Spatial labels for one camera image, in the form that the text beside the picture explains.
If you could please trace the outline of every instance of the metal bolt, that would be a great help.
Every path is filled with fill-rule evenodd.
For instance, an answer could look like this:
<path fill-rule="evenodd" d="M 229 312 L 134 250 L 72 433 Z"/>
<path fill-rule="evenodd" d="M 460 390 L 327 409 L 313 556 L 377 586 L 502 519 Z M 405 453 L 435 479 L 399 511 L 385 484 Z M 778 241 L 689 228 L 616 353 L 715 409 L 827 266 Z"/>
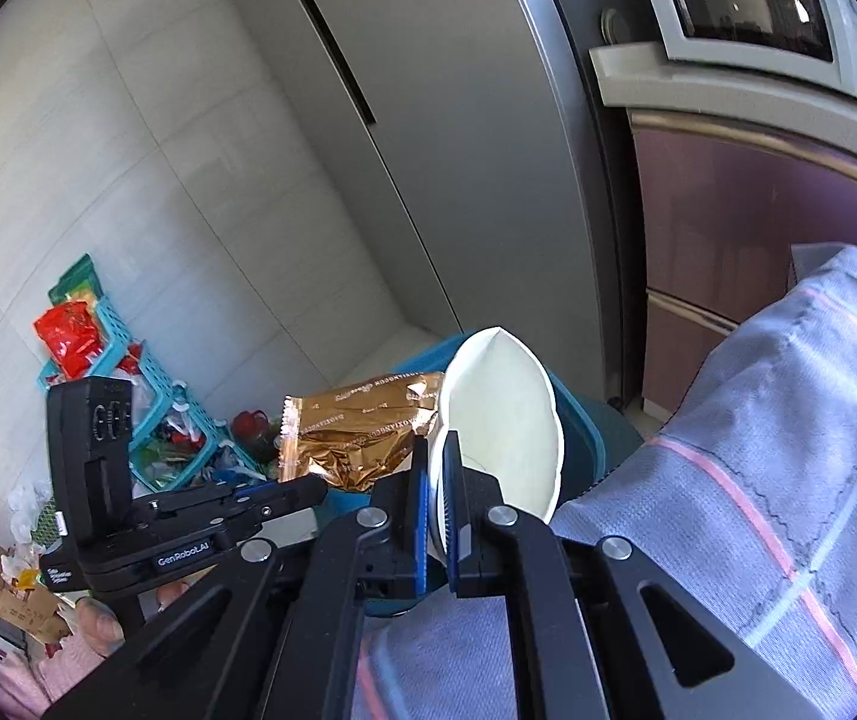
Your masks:
<path fill-rule="evenodd" d="M 609 536 L 603 541 L 603 552 L 612 560 L 628 560 L 632 545 L 621 536 Z"/>
<path fill-rule="evenodd" d="M 243 560 L 262 562 L 272 554 L 272 545 L 264 538 L 250 538 L 242 545 L 241 552 Z"/>
<path fill-rule="evenodd" d="M 388 522 L 388 514 L 374 506 L 366 506 L 355 514 L 355 522 L 363 528 L 380 528 Z"/>
<path fill-rule="evenodd" d="M 519 513 L 511 506 L 493 506 L 488 512 L 489 522 L 508 527 L 519 521 Z"/>

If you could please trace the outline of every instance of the cardboard box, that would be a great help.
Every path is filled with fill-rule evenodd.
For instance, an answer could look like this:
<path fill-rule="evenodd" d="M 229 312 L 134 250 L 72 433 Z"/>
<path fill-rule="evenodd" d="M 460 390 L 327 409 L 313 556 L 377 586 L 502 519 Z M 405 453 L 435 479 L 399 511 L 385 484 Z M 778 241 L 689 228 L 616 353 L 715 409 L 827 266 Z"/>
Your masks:
<path fill-rule="evenodd" d="M 4 552 L 0 547 L 0 557 Z M 48 590 L 38 586 L 34 590 L 29 590 L 24 599 L 20 597 L 21 595 L 14 594 L 5 586 L 5 580 L 0 571 L 1 619 L 35 637 L 42 644 L 55 644 L 70 633 L 65 620 L 56 614 L 59 608 L 58 599 Z"/>

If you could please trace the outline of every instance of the gold snack wrapper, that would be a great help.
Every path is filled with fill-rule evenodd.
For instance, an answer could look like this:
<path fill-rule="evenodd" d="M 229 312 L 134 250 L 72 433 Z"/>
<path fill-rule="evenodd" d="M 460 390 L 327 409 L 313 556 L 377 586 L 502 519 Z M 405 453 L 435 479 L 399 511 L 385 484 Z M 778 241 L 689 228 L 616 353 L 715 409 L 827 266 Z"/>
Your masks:
<path fill-rule="evenodd" d="M 278 480 L 317 473 L 332 487 L 365 493 L 412 451 L 435 422 L 443 373 L 379 376 L 311 397 L 286 397 Z"/>

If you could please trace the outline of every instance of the microwave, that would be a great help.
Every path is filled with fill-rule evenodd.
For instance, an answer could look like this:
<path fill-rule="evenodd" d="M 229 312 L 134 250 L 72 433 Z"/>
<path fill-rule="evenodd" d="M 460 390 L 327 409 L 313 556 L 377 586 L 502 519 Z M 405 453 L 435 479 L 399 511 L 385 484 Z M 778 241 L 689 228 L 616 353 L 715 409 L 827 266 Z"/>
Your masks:
<path fill-rule="evenodd" d="M 856 0 L 651 0 L 670 59 L 791 76 L 857 98 Z"/>

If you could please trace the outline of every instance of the purple cabinet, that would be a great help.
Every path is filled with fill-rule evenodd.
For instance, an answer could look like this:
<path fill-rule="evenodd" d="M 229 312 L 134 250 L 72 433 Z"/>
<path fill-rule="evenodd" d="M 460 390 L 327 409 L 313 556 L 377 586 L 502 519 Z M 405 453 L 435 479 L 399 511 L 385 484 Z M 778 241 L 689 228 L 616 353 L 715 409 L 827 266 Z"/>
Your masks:
<path fill-rule="evenodd" d="M 651 290 L 744 322 L 785 295 L 792 244 L 857 245 L 856 157 L 748 125 L 678 119 L 678 130 L 633 121 Z M 649 301 L 643 396 L 668 412 L 723 339 L 683 314 Z"/>
<path fill-rule="evenodd" d="M 687 132 L 634 135 L 653 289 L 744 322 L 785 295 L 791 244 L 857 245 L 857 180 L 848 175 Z"/>

